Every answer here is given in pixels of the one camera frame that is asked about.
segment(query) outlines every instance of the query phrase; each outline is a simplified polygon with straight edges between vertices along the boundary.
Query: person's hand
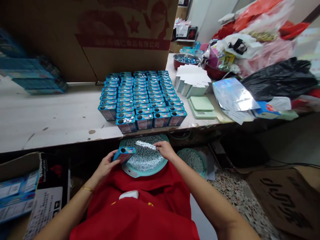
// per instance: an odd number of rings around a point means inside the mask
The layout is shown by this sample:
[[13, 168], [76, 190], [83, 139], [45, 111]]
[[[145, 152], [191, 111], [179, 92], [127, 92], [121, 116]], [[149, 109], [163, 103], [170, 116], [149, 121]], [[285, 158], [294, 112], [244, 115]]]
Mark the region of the person's hand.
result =
[[161, 156], [169, 161], [172, 161], [174, 157], [177, 156], [170, 143], [168, 143], [167, 141], [157, 142], [154, 145], [159, 150]]
[[95, 189], [104, 180], [104, 178], [109, 175], [111, 169], [120, 162], [119, 159], [111, 162], [113, 155], [117, 151], [118, 150], [113, 150], [102, 159], [97, 170], [93, 173], [92, 177], [86, 182], [85, 187]]

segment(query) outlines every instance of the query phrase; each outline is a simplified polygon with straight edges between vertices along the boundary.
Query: white table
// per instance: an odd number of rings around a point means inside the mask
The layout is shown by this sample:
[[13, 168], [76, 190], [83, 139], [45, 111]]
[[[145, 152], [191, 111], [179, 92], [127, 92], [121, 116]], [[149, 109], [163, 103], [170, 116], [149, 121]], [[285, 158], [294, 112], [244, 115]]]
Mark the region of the white table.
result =
[[[166, 70], [172, 80], [176, 70], [169, 54]], [[102, 86], [72, 83], [66, 94], [31, 96], [8, 77], [0, 81], [0, 153], [123, 137], [115, 122], [107, 122], [97, 110]], [[219, 124], [218, 119], [195, 119], [188, 101], [188, 116], [179, 127], [152, 128], [127, 135], [174, 131]], [[214, 95], [208, 96], [214, 103]]]

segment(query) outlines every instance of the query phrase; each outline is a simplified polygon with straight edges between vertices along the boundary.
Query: green scale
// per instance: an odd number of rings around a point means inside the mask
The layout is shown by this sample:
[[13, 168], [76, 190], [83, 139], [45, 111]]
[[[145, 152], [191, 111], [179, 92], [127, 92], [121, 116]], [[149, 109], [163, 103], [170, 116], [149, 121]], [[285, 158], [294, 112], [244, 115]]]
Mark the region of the green scale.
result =
[[192, 114], [196, 119], [216, 118], [214, 107], [207, 97], [190, 97], [188, 99]]

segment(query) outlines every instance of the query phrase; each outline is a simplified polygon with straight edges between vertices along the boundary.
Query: pink bag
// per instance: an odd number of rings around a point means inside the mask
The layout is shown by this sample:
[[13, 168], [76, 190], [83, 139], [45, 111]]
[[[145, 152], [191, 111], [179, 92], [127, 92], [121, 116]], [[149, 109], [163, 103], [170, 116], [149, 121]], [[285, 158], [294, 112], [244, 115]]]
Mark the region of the pink bag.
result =
[[251, 59], [241, 59], [237, 62], [243, 78], [274, 63], [287, 60], [292, 57], [294, 41], [285, 41], [281, 38], [275, 41], [263, 43], [261, 52]]

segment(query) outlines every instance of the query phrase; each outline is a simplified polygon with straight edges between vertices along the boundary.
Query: person's arm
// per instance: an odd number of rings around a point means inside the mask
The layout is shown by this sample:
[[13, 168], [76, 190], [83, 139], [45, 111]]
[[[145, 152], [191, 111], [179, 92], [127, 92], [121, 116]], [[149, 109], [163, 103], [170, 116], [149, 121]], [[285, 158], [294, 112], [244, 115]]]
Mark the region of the person's arm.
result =
[[111, 158], [116, 151], [110, 152], [102, 159], [92, 177], [83, 185], [84, 188], [81, 188], [74, 195], [70, 202], [40, 231], [34, 240], [69, 239], [71, 230], [80, 222], [92, 199], [92, 192], [110, 173], [111, 169], [120, 162], [120, 160], [111, 162]]
[[260, 239], [228, 200], [178, 157], [170, 143], [163, 141], [154, 145], [161, 155], [176, 167], [202, 212], [216, 230], [218, 239]]

